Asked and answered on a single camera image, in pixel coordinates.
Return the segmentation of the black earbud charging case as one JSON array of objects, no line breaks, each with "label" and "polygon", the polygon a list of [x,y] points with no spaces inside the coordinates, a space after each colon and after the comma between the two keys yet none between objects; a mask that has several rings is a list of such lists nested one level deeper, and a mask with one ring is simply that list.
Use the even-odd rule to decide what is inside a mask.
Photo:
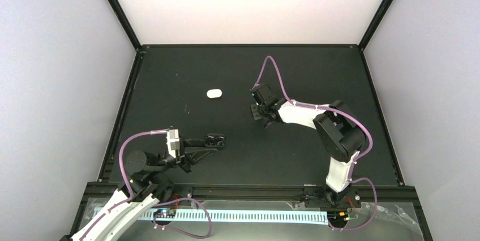
[{"label": "black earbud charging case", "polygon": [[209,148],[223,149],[226,147],[226,136],[223,134],[207,134],[204,144]]}]

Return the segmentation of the white earbud charging case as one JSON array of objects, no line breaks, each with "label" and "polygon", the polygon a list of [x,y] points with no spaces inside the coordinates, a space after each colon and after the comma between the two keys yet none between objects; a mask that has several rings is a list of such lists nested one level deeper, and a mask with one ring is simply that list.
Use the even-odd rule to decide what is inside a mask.
[{"label": "white earbud charging case", "polygon": [[209,89],[206,93],[207,97],[210,99],[220,98],[222,96],[221,89]]}]

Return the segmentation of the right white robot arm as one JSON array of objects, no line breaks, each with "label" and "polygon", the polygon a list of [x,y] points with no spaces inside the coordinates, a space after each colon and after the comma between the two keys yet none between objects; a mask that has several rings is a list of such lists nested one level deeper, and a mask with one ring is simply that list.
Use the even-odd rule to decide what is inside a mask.
[{"label": "right white robot arm", "polygon": [[363,156],[361,149],[367,144],[368,153],[373,146],[372,136],[366,127],[352,116],[342,101],[329,105],[313,105],[287,98],[278,98],[266,84],[251,90],[255,104],[251,106],[254,119],[298,124],[317,131],[324,149],[330,155],[329,172],[322,191],[324,202],[338,206],[345,199],[345,189],[353,182],[352,173],[357,160]]}]

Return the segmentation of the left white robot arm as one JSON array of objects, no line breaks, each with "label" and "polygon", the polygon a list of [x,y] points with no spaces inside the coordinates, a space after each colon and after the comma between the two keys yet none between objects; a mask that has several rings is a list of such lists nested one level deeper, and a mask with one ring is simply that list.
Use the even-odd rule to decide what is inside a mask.
[{"label": "left white robot arm", "polygon": [[[127,144],[142,137],[164,135],[166,149],[161,154],[143,151],[123,154]],[[157,208],[152,223],[158,227],[160,218],[178,214],[176,205],[189,201],[197,205],[212,230],[212,219],[206,208],[189,197],[174,196],[174,184],[164,172],[180,168],[189,173],[193,165],[212,153],[225,148],[225,135],[207,134],[203,139],[184,139],[177,129],[153,130],[130,136],[121,146],[118,156],[123,186],[115,189],[102,209],[80,230],[65,235],[62,240],[118,240],[123,233],[151,208]]]}]

